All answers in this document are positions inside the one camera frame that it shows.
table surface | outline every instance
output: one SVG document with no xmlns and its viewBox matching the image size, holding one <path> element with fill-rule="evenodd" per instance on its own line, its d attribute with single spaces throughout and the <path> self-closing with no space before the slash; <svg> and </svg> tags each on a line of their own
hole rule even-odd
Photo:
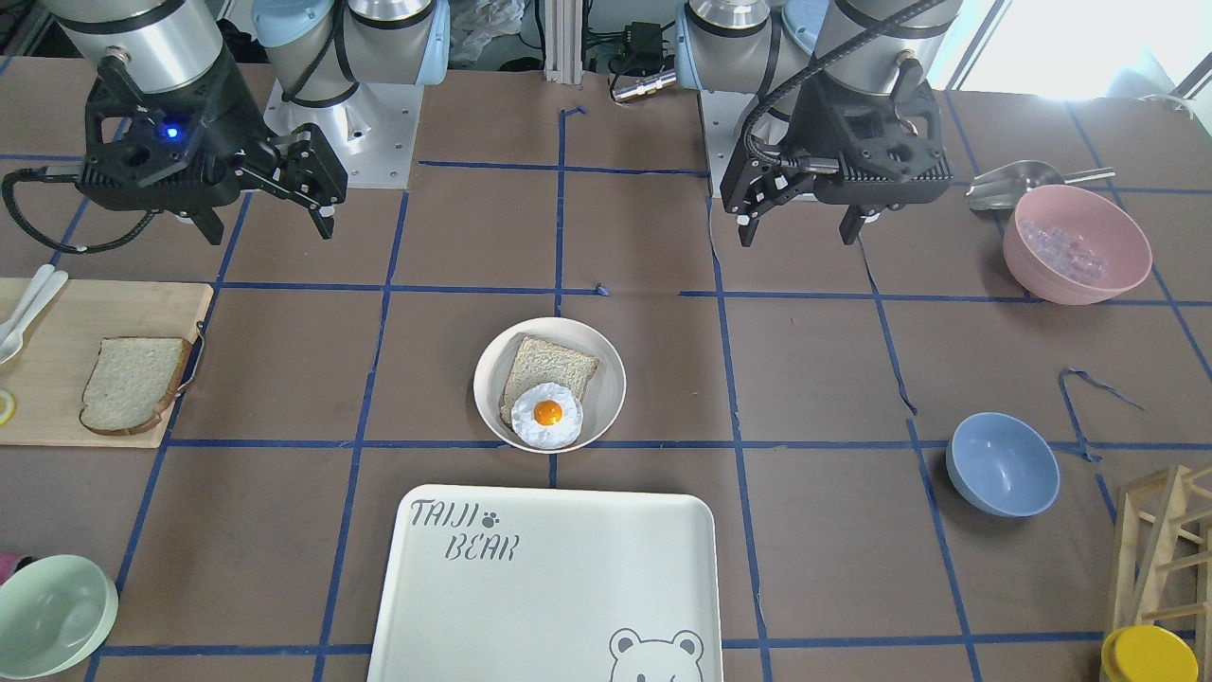
<svg viewBox="0 0 1212 682">
<path fill-rule="evenodd" d="M 271 71 L 245 73 L 264 101 Z M 2 62 L 0 170 L 80 154 L 91 81 L 80 61 Z M 53 680 L 364 680 L 394 510 L 422 483 L 699 497 L 730 682 L 1094 680 L 1114 492 L 1212 464 L 1212 149 L 1157 103 L 939 102 L 956 185 L 864 229 L 870 276 L 842 207 L 789 205 L 741 248 L 708 201 L 693 92 L 621 107 L 598 76 L 469 71 L 428 90 L 408 191 L 350 191 L 331 241 L 253 194 L 221 210 L 218 247 L 159 217 L 58 258 L 216 296 L 160 451 L 0 451 L 0 550 L 88 556 L 121 590 L 99 655 Z M 1144 228 L 1153 275 L 1097 305 L 1027 296 L 1005 219 L 964 201 L 973 172 L 1019 159 L 1115 166 L 1090 188 Z M 137 218 L 19 191 L 74 242 Z M 0 235 L 0 276 L 51 258 L 6 214 Z M 493 441 L 469 386 L 497 332 L 551 314 L 611 338 L 629 390 L 601 442 L 542 457 Z M 1070 411 L 1065 367 L 1145 411 L 1075 379 Z M 948 481 L 947 439 L 984 411 L 1057 449 L 1039 517 L 985 516 Z"/>
</svg>

pink object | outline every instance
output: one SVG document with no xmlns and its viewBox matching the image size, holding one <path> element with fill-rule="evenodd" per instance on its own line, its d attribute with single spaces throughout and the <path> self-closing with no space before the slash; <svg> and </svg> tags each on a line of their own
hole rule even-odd
<svg viewBox="0 0 1212 682">
<path fill-rule="evenodd" d="M 29 558 L 21 552 L 0 552 L 0 585 L 17 573 L 17 566 Z"/>
<path fill-rule="evenodd" d="M 1119 296 L 1153 268 L 1140 225 L 1111 201 L 1069 184 L 1037 187 L 1019 199 L 1002 252 L 1019 283 L 1068 305 Z"/>
</svg>

bear drawing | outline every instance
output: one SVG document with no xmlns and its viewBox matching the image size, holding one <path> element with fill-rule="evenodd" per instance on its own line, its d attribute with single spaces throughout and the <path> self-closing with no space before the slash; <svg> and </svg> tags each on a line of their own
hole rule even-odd
<svg viewBox="0 0 1212 682">
<path fill-rule="evenodd" d="M 610 638 L 610 653 L 614 657 L 610 682 L 703 682 L 698 667 L 703 640 L 690 630 L 667 642 L 640 640 L 624 627 Z"/>
</svg>

yellow lid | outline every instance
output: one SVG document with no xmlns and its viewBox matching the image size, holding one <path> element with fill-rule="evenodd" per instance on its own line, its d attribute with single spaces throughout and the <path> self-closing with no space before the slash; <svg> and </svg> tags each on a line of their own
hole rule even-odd
<svg viewBox="0 0 1212 682">
<path fill-rule="evenodd" d="M 1115 682 L 1195 682 L 1200 671 L 1187 642 L 1155 625 L 1111 632 L 1104 646 L 1103 667 Z"/>
</svg>

green bowl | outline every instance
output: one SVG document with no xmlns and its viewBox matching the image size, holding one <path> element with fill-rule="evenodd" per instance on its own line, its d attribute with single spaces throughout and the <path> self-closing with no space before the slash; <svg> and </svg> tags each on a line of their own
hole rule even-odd
<svg viewBox="0 0 1212 682">
<path fill-rule="evenodd" d="M 0 585 L 0 677 L 29 680 L 88 658 L 118 617 L 118 590 L 73 555 L 35 561 Z"/>
</svg>

